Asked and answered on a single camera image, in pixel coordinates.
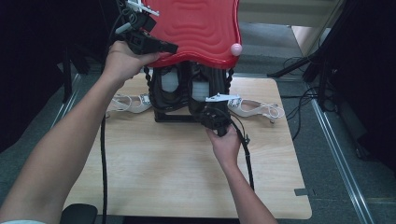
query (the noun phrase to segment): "person's hand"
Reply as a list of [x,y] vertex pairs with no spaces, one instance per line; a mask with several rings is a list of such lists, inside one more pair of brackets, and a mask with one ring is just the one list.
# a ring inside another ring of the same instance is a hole
[[159,53],[136,55],[126,42],[116,41],[108,51],[104,75],[124,83],[138,74],[142,66],[155,62],[159,57]]
[[206,133],[212,142],[213,152],[221,168],[224,170],[237,167],[237,158],[241,141],[233,125],[228,126],[227,133],[222,137],[218,137],[212,130],[207,128]]

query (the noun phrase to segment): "pink knob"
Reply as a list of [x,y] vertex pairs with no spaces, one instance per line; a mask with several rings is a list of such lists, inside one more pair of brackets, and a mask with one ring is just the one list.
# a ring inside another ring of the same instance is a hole
[[242,46],[240,44],[231,45],[231,54],[233,56],[239,56],[242,53]]

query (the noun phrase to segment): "red plastic tray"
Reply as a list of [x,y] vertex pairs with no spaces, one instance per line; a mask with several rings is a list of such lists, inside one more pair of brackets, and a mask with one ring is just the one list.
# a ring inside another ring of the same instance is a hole
[[235,67],[238,57],[232,44],[241,44],[237,9],[239,0],[143,0],[160,11],[150,32],[156,38],[178,45],[176,54],[163,53],[150,64],[162,67],[182,61],[195,61],[210,67]]

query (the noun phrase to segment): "wooden tabletop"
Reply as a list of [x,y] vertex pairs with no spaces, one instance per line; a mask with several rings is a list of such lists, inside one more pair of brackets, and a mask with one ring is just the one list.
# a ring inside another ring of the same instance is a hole
[[[146,92],[143,75],[119,90],[128,95]],[[282,106],[272,79],[235,77],[231,94],[237,93],[243,99]],[[304,181],[286,119],[274,124],[264,116],[240,119],[251,140],[248,148],[258,196],[276,218],[310,218],[307,196],[294,191],[304,189]],[[141,114],[110,112],[106,158],[109,215],[237,217],[224,173],[199,123],[157,123],[152,108]],[[248,179],[242,148],[238,164]],[[102,211],[99,134],[64,206],[71,203],[92,204]]]

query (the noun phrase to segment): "white sandal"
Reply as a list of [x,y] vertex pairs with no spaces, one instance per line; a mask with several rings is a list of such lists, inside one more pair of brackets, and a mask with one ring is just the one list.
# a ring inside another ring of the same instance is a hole
[[228,108],[240,117],[245,118],[261,114],[270,119],[271,122],[285,116],[285,110],[276,104],[265,104],[241,98],[229,100]]
[[107,112],[109,111],[129,111],[134,114],[142,113],[151,107],[149,101],[149,94],[144,93],[138,96],[129,96],[116,94],[113,99],[111,99],[110,105],[107,107]]

